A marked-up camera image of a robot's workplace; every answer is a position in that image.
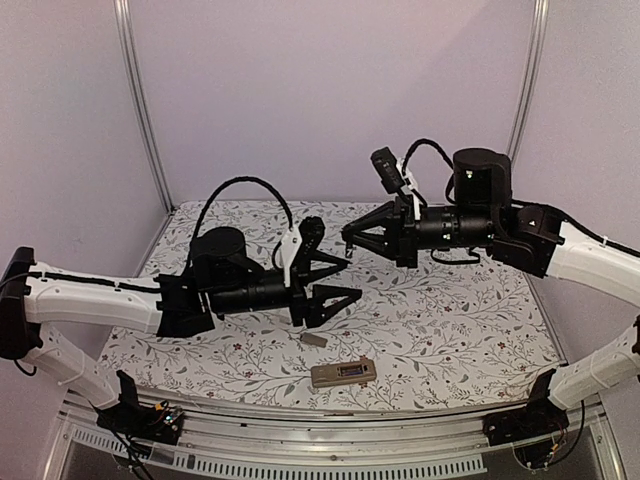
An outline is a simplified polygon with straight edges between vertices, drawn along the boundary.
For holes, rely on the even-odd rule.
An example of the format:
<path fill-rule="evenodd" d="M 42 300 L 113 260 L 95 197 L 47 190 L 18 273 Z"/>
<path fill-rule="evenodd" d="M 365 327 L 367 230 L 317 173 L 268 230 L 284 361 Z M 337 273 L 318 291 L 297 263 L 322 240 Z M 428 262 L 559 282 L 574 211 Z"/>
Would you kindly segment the grey remote battery cover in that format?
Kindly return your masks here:
<path fill-rule="evenodd" d="M 328 340 L 321 336 L 304 332 L 300 335 L 300 341 L 306 345 L 315 346 L 319 348 L 325 348 L 327 346 Z"/>

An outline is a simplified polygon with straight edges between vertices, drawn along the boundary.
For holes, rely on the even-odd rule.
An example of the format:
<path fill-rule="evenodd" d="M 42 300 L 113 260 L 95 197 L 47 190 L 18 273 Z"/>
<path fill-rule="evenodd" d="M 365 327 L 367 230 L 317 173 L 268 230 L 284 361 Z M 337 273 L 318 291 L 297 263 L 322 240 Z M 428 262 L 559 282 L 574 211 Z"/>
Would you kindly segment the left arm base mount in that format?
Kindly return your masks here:
<path fill-rule="evenodd" d="M 142 405 L 133 378 L 121 370 L 116 375 L 120 381 L 118 402 L 106 409 L 95 409 L 97 425 L 134 439 L 177 445 L 184 424 L 183 409 L 168 401 Z"/>

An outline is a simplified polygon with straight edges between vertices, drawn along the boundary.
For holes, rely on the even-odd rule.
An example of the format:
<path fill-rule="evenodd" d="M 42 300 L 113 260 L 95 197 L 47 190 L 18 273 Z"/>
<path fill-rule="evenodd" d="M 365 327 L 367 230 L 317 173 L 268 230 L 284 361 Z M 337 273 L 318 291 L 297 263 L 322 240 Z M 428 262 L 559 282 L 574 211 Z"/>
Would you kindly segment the white air conditioner remote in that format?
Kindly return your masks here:
<path fill-rule="evenodd" d="M 329 388 L 352 384 L 366 384 L 377 379 L 375 365 L 370 361 L 337 363 L 311 368 L 314 388 Z"/>

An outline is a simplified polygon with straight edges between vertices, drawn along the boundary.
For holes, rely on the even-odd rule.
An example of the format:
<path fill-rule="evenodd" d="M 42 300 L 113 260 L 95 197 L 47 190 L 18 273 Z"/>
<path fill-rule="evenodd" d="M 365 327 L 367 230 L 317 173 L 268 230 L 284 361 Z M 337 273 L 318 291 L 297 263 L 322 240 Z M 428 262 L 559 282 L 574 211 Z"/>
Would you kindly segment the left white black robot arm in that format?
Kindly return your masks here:
<path fill-rule="evenodd" d="M 1 279 L 1 356 L 23 361 L 82 395 L 128 434 L 148 426 L 134 381 L 105 371 L 54 328 L 56 322 L 106 325 L 159 338 L 213 330 L 227 315 L 286 308 L 296 327 L 324 325 L 358 301 L 359 289 L 322 284 L 348 261 L 319 251 L 324 228 L 293 227 L 281 240 L 281 268 L 265 269 L 237 228 L 217 227 L 190 243 L 179 275 L 117 278 L 54 268 L 18 248 Z"/>

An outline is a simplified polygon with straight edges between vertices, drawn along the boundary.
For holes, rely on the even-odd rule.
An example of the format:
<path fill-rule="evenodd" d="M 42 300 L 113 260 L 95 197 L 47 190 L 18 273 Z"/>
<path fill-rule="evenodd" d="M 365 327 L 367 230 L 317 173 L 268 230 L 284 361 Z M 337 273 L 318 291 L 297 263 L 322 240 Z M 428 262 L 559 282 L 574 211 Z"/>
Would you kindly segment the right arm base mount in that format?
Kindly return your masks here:
<path fill-rule="evenodd" d="M 486 415 L 482 432 L 491 446 L 560 432 L 569 426 L 565 410 L 546 397 L 532 398 L 519 408 Z"/>

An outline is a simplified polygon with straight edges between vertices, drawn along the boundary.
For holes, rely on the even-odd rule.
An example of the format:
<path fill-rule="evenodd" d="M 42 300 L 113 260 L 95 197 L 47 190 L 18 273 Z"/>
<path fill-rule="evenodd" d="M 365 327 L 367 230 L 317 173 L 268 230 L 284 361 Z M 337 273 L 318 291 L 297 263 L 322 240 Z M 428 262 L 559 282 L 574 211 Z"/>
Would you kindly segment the black battery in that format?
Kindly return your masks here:
<path fill-rule="evenodd" d="M 363 374 L 364 374 L 364 370 L 361 366 L 352 366 L 352 367 L 345 367 L 340 369 L 340 375 L 342 377 L 361 376 Z"/>

